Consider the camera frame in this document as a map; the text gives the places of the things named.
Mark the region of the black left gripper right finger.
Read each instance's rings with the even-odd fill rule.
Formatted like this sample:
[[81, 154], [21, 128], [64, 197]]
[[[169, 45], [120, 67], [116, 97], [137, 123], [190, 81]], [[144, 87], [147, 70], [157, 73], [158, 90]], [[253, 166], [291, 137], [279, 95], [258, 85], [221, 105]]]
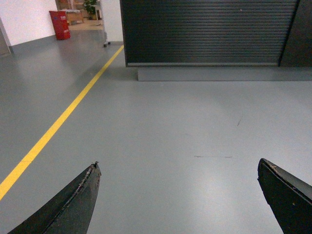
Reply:
[[312, 186], [281, 167], [260, 159], [258, 182], [282, 232], [312, 232]]

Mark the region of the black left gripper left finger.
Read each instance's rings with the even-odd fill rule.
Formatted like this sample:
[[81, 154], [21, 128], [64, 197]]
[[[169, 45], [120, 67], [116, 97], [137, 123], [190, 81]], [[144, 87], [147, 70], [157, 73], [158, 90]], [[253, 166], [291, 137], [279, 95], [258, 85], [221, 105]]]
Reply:
[[85, 234], [95, 208], [101, 171], [88, 166], [11, 234]]

